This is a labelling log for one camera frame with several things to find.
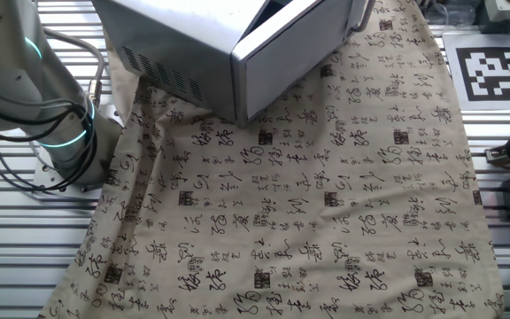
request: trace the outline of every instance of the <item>white device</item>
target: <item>white device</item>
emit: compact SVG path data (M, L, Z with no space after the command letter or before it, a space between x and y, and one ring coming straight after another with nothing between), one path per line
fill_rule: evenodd
M485 0L485 8L492 22L510 20L510 0Z
M128 71L239 126L363 30L375 5L375 0L92 2Z

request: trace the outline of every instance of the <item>ventilation slot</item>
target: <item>ventilation slot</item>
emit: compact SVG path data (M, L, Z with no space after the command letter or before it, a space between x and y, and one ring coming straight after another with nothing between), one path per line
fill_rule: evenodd
M188 83L190 84L190 91L192 92L192 97L198 101L202 101L202 90L200 89L200 84L196 81L188 79Z
M173 71L173 77L174 77L174 83L176 84L176 88L184 93L184 94L188 94L186 92L186 84L184 84L184 78L182 78L182 75L180 75L179 73Z
M123 50L125 51L125 55L127 56L127 59L129 60L129 63L131 64L131 66L135 70L141 72L141 67L139 67L139 63L137 63L137 60L136 60L135 55L133 54L133 52L130 49L126 48L126 47L123 47Z
M151 63L149 63L149 59L139 54L139 58L141 59L141 64L145 68L145 72L147 75L149 75L151 78L156 79L157 75L155 74L155 71L152 69Z
M170 81L170 76L168 75L165 66L160 65L159 63L155 63L155 66L157 66L157 71L158 75L160 75L160 80L162 80L164 84L172 86L173 84Z

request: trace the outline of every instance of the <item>fabric cloth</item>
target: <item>fabric cloth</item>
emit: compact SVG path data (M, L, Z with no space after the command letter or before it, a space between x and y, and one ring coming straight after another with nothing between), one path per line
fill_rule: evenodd
M41 317L494 318L503 298L444 59L414 4L377 1L245 129L141 79Z

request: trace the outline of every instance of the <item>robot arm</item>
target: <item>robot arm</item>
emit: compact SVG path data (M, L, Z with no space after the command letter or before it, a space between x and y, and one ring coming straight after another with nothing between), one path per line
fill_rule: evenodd
M0 131L20 128L40 137L64 178L78 175L77 184L100 184L121 127L97 111L98 92L81 89L44 33L30 0L0 0ZM94 81L90 87L101 86Z

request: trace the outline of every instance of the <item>beige cloth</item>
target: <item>beige cloth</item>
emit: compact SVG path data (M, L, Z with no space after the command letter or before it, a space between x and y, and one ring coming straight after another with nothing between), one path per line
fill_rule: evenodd
M248 128L141 81L42 316L493 318L503 292L458 101L410 1Z
M105 48L107 49L107 57L109 60L110 76L112 77L112 94L115 108L123 121L127 125L131 105L135 98L135 91L137 84L139 84L139 77L130 73L123 67L120 56L113 48L110 38L104 31Z

